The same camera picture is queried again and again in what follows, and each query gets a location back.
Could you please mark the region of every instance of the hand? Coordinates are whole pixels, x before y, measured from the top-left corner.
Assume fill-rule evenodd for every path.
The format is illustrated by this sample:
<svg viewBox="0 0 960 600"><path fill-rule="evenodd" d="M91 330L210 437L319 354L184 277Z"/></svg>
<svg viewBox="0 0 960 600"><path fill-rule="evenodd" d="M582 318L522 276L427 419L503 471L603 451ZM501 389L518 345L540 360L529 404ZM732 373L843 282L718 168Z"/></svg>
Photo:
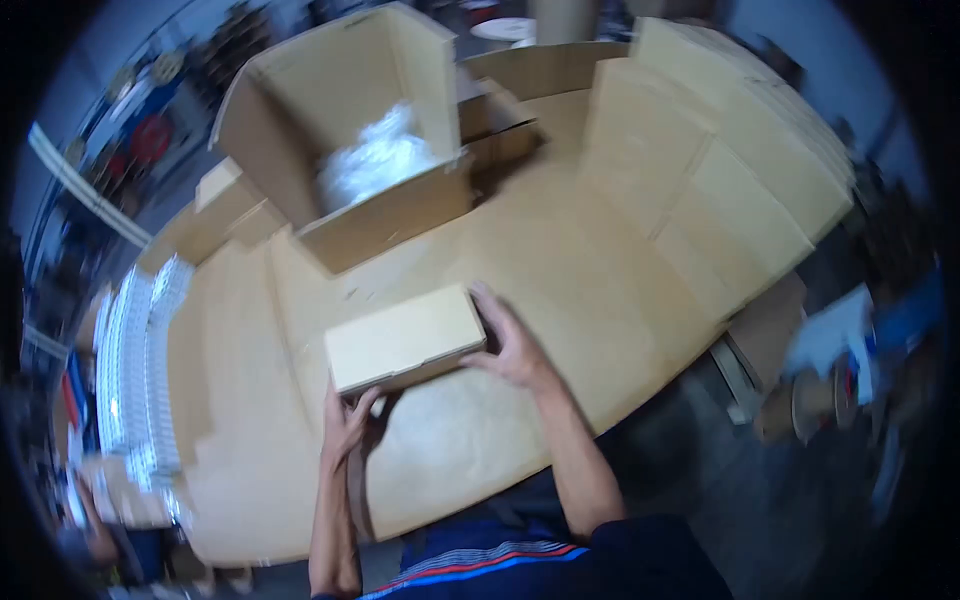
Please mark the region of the hand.
<svg viewBox="0 0 960 600"><path fill-rule="evenodd" d="M470 294L484 319L500 340L499 355L477 352L460 360L464 367L476 367L503 377L514 385L534 392L560 384L560 376L547 359L540 344L514 313L486 283L476 281Z"/></svg>
<svg viewBox="0 0 960 600"><path fill-rule="evenodd" d="M321 458L330 464L339 464L363 440L367 431L370 409L380 397L380 388L370 388L357 402L348 407L333 385L333 377L326 388L324 406L324 448Z"/></svg>

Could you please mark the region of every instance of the red stripe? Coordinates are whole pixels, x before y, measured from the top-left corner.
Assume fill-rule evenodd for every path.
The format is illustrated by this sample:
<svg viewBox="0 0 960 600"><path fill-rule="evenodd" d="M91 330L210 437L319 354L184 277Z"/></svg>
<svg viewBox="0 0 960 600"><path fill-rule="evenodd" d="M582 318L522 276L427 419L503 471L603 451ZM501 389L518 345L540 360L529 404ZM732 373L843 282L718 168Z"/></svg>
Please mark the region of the red stripe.
<svg viewBox="0 0 960 600"><path fill-rule="evenodd" d="M569 552L570 550L572 550L572 549L574 549L574 548L576 548L576 547L577 547L577 546L568 544L568 545L564 546L563 548L557 548L556 550L551 550L550 552L520 552L519 550L515 550L514 552L508 552L507 554L504 554L504 555L501 556L501 557L497 557L497 558L495 558L495 559L490 559L489 561L486 561L485 563L476 563L476 564L452 564L452 565L450 565L450 566L438 566L438 567L436 567L436 568L427 569L427 570L422 571L422 572L420 572L420 573L415 573L415 574L411 575L410 577L407 577L406 579L401 579L400 581L397 581L397 582L393 582L393 583L391 583L391 584L388 584L388 585L384 586L383 588L378 589L377 591L383 591L384 589L392 588L393 586L398 586L398 585L400 585L400 584L402 584L402 583L404 583L404 582L412 581L412 580L414 580L414 579L419 579L420 577L427 577L427 576L429 576L429 575L444 575L444 574L446 574L446 573L459 573L459 572L462 572L462 571L472 571L473 569L480 568L480 567L483 567L483 566L489 566L489 565L491 565L491 564L502 563L502 562L504 562L504 561L507 561L507 560L509 560L509 559L511 559L511 558L513 558L513 557L517 557L517 556L543 556L543 557L560 556L560 555L562 555L562 554L566 554L567 552Z"/></svg>

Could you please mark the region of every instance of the open cardboard box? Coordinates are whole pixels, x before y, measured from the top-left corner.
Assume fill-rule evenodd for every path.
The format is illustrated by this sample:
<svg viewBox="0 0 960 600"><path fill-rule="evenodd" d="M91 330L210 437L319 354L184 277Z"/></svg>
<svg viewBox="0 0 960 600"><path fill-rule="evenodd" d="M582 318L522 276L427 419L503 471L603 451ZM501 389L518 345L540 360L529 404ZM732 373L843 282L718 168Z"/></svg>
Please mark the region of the open cardboard box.
<svg viewBox="0 0 960 600"><path fill-rule="evenodd" d="M341 273L472 208L462 158L452 34L393 3L294 37L237 74L213 126L217 146ZM438 166L363 202L336 206L317 164L407 102Z"/></svg>

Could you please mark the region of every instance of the floor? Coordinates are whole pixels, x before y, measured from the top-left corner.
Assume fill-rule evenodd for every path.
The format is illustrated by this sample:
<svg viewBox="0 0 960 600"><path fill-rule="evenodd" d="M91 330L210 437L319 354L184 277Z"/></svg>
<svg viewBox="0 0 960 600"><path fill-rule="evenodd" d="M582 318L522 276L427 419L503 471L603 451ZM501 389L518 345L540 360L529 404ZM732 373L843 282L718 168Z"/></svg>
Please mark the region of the floor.
<svg viewBox="0 0 960 600"><path fill-rule="evenodd" d="M508 3L505 12L521 14L520 4ZM461 35L458 58L484 50L461 19L441 13L440 20ZM198 151L164 183L138 223L158 232L191 201L200 176L219 159ZM836 267L852 264L844 252L842 239L828 238L798 269L810 289L808 312L856 282L855 269ZM137 253L129 244L118 246L105 272L122 276ZM829 544L859 531L859 516L867 511L874 469L869 423L859 422L843 434L826 429L806 448L799 443L767 447L749 425L731 424L725 410L730 401L723 377L705 356L599 443L631 515L685 516L734 597L806 596ZM551 482L548 469L520 486L549 490ZM361 549L366 589L396 575L400 551L398 540ZM308 596L306 562L258 568L255 581L251 599ZM218 598L235 596L227 585L218 587Z"/></svg>

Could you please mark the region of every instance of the small cardboard box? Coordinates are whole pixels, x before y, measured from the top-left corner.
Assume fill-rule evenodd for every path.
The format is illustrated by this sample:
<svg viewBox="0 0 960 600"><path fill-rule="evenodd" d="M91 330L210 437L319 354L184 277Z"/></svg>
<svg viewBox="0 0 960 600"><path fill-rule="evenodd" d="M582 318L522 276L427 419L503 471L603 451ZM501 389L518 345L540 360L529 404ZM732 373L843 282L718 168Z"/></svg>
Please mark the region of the small cardboard box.
<svg viewBox="0 0 960 600"><path fill-rule="evenodd" d="M329 329L324 342L337 391L356 395L452 371L487 336L469 293L454 285Z"/></svg>
<svg viewBox="0 0 960 600"><path fill-rule="evenodd" d="M486 137L467 144L473 156L472 173L532 154L543 139L537 115L494 80L485 78L475 83L486 99L490 130Z"/></svg>
<svg viewBox="0 0 960 600"><path fill-rule="evenodd" d="M237 74L213 125L243 170L326 268L341 273L468 212L449 30L400 3L296 36ZM440 164L348 206L323 197L317 164L400 102Z"/></svg>
<svg viewBox="0 0 960 600"><path fill-rule="evenodd" d="M484 89L463 67L457 67L456 85L460 139L467 143L490 135L490 111Z"/></svg>

